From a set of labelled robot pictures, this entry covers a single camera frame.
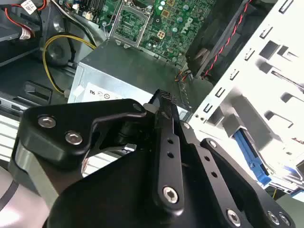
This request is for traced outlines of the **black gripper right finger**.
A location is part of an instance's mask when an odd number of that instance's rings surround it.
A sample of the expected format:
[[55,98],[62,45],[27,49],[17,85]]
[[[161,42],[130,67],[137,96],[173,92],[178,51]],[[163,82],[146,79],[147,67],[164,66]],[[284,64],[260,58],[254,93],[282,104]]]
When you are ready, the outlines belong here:
[[199,141],[174,110],[185,209],[177,228],[293,228],[288,213],[210,138]]

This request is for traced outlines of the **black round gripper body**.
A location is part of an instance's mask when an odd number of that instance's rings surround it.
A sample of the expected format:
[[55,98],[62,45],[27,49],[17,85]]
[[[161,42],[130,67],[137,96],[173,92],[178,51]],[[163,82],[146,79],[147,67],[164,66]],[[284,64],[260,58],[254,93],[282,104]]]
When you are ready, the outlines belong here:
[[149,114],[128,123],[137,150],[68,187],[49,228],[175,228],[185,209],[175,121]]

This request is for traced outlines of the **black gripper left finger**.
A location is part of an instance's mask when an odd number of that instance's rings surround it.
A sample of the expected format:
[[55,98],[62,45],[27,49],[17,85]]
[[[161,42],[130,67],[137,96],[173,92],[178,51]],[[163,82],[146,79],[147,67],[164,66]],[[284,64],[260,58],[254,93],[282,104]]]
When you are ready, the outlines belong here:
[[132,99],[33,107],[21,118],[18,166],[53,208],[71,185],[137,150],[131,119],[174,119],[176,104],[157,90],[144,105]]

